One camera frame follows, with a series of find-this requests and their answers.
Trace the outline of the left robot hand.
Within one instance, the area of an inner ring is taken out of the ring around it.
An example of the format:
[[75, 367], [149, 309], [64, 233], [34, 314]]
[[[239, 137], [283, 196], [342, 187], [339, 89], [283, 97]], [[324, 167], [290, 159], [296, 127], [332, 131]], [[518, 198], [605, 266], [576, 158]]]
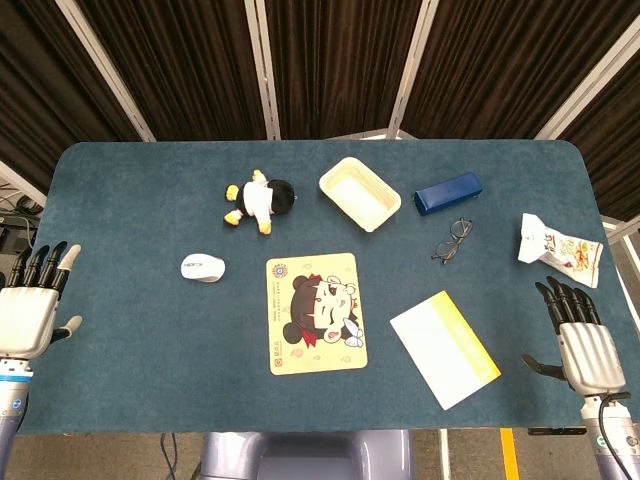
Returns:
[[73, 336], [83, 318], [55, 325], [59, 303], [81, 246], [62, 241], [37, 251], [28, 248], [1, 277], [1, 357], [31, 360], [49, 345]]

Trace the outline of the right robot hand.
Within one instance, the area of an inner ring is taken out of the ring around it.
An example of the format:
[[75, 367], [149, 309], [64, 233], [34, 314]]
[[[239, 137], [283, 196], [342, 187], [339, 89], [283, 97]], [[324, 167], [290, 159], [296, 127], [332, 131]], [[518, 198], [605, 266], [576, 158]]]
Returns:
[[566, 382], [583, 397], [618, 394], [626, 379], [614, 339], [601, 322], [592, 298], [552, 276], [537, 282], [555, 333], [561, 363], [548, 365], [523, 354], [523, 362], [535, 373]]

